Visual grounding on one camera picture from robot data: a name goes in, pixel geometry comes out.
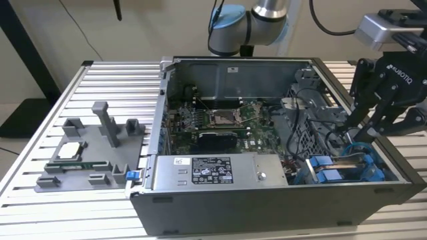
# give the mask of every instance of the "beige wall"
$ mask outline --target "beige wall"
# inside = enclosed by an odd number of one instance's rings
[[[209,55],[208,21],[213,0],[121,0],[117,21],[112,0],[63,0],[107,61],[157,61],[161,56]],[[10,0],[55,79],[64,88],[84,60],[97,60],[57,0]],[[247,9],[255,0],[227,0]],[[277,46],[257,47],[275,56]]]
[[[0,28],[0,104],[17,104],[44,95]]]
[[[296,18],[288,46],[280,49],[281,56],[319,57],[323,60],[357,60],[375,58],[379,52],[371,51],[353,36],[327,35],[315,25],[309,14],[308,0],[291,0],[300,3],[300,9],[288,17]],[[357,27],[365,13],[380,9],[413,9],[409,0],[313,0],[313,8],[324,27],[341,32]]]

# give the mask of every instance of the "motherboard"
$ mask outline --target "motherboard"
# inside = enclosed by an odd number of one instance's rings
[[[173,155],[256,152],[284,158],[271,119],[275,108],[260,99],[213,102],[197,98],[172,106],[168,119]]]

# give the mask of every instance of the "green circuit board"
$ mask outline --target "green circuit board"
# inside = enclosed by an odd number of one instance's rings
[[[256,152],[259,154],[277,154],[284,158],[281,147],[268,108],[256,101],[243,102],[237,109],[193,109],[180,106],[172,112],[171,146],[173,155],[195,154],[197,148],[197,134],[204,132],[236,133],[236,147],[224,149],[224,154]]]

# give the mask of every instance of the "black cable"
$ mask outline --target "black cable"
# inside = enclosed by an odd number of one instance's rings
[[[211,11],[211,16],[209,16],[209,18],[208,18],[207,33],[208,33],[209,35],[211,35],[211,26],[212,26],[212,15],[213,15],[216,3],[217,3],[217,0],[215,0],[213,7],[212,7],[212,11]]]
[[[209,19],[208,19],[208,36],[207,36],[207,48],[208,49],[211,49],[211,47],[209,47],[211,35],[212,35],[215,23],[217,22],[220,14],[221,14],[224,2],[225,2],[225,0],[221,0],[213,16],[212,16],[212,14],[213,14],[213,10],[215,10],[215,6],[216,6],[216,3],[217,3],[217,0],[215,0],[215,4],[213,4],[213,7],[212,7],[211,16],[209,16]]]
[[[309,6],[309,13],[311,13],[311,17],[312,17],[312,20],[316,24],[316,26],[319,27],[319,29],[325,33],[325,34],[329,34],[332,36],[347,36],[347,35],[351,35],[356,32],[356,30],[351,30],[351,31],[329,31],[327,30],[327,28],[321,25],[319,19],[317,19],[317,16],[316,16],[316,13],[315,13],[315,6],[313,6],[313,0],[308,0],[308,6]]]
[[[328,144],[328,141],[329,141],[329,136],[332,134],[332,131],[329,131],[325,136],[324,136],[324,145],[325,145],[325,148],[331,151],[331,147],[329,147],[329,144]]]
[[[65,7],[64,3],[63,3],[63,0],[57,0],[57,1],[59,1],[60,5],[63,6],[63,8],[64,8],[64,10],[65,10],[65,12],[67,12],[67,14],[68,14],[68,16],[71,17],[71,19],[72,19],[72,21],[73,21],[75,25],[77,26],[77,28],[79,28],[79,30],[80,30],[80,32],[81,32],[81,34],[83,34],[83,37],[84,37],[84,39],[85,39],[85,42],[87,42],[87,44],[88,44],[88,46],[92,48],[93,52],[95,52],[95,53],[96,53],[96,55],[99,56],[99,59],[100,59],[101,61],[104,61],[104,59],[103,59],[103,57],[101,57],[101,55],[100,55],[99,51],[96,51],[95,47],[92,46],[92,44],[91,44],[91,42],[89,42],[89,40],[88,40],[88,37],[87,37],[87,35],[85,35],[85,32],[83,31],[83,29],[81,29],[81,27],[80,27],[80,25],[79,25],[79,23],[77,23],[76,19],[73,18],[72,14],[69,13],[69,11],[68,11],[68,9],[67,9],[67,7]]]
[[[16,151],[12,151],[12,150],[5,149],[5,148],[2,148],[2,147],[0,147],[0,150],[6,151],[6,152],[10,153],[10,154],[20,155]]]
[[[316,120],[316,119],[307,119],[308,122],[316,122],[316,123],[327,123],[327,124],[336,124],[337,121],[329,121],[329,120]]]
[[[291,151],[291,139],[292,139],[292,137],[293,137],[293,135],[295,135],[295,132],[296,132],[296,127],[297,127],[297,124],[299,124],[299,118],[300,118],[300,105],[299,105],[299,102],[297,102],[297,99],[301,99],[305,103],[307,103],[307,101],[303,99],[303,98],[300,98],[299,97],[299,93],[303,91],[303,90],[311,90],[311,91],[315,91],[315,92],[317,92],[317,93],[320,93],[319,92],[319,90],[317,89],[315,89],[315,88],[309,88],[309,87],[304,87],[304,88],[301,88],[296,93],[295,93],[295,96],[293,96],[293,99],[295,99],[295,105],[296,105],[296,108],[295,108],[295,121],[293,121],[293,126],[292,126],[292,131],[291,131],[291,135],[288,136],[288,138],[287,138],[287,141],[285,141],[285,150],[288,151],[288,153],[291,154],[291,156],[295,158],[295,159],[297,159],[297,160],[304,160],[300,156],[297,156],[297,153],[293,153],[292,151]],[[325,124],[325,123],[331,123],[331,124],[336,124],[336,122],[333,122],[333,121],[327,121],[327,120],[311,120],[312,122],[319,122],[319,123],[321,123],[323,124],[323,126],[332,132],[332,128]],[[329,155],[332,155],[333,156],[333,153],[332,153],[332,151],[331,151],[331,149],[329,149],[329,146],[328,146],[328,144],[327,143],[324,143],[325,144],[325,147],[323,147],[323,150],[324,151],[327,151],[327,153],[329,154]]]

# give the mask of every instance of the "robotiq logo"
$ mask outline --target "robotiq logo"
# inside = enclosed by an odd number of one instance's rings
[[[388,65],[387,69],[393,70],[393,72],[400,76],[400,78],[403,78],[403,80],[407,82],[407,84],[409,85],[412,83],[412,78],[400,70],[397,69],[393,65]]]

